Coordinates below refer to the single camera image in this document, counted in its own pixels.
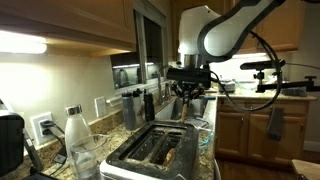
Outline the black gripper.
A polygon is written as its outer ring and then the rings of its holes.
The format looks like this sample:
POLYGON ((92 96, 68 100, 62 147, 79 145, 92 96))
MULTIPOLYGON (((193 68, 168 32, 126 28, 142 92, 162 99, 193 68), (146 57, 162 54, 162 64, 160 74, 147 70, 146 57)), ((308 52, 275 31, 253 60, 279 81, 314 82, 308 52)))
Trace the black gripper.
POLYGON ((169 68, 167 78, 175 81, 172 90, 183 98, 183 104, 198 98, 211 85, 211 74, 207 69, 169 68))

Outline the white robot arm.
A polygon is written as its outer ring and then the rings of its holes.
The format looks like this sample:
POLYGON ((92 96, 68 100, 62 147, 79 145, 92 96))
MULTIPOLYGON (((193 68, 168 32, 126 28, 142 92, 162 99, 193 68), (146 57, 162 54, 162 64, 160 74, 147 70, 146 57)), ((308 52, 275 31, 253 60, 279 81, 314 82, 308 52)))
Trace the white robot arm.
POLYGON ((220 15, 207 5, 184 10, 179 25, 178 53, 207 63, 220 63, 238 53, 246 37, 252 34, 265 50, 272 46, 253 32, 266 16, 286 0, 240 0, 229 12, 220 15))

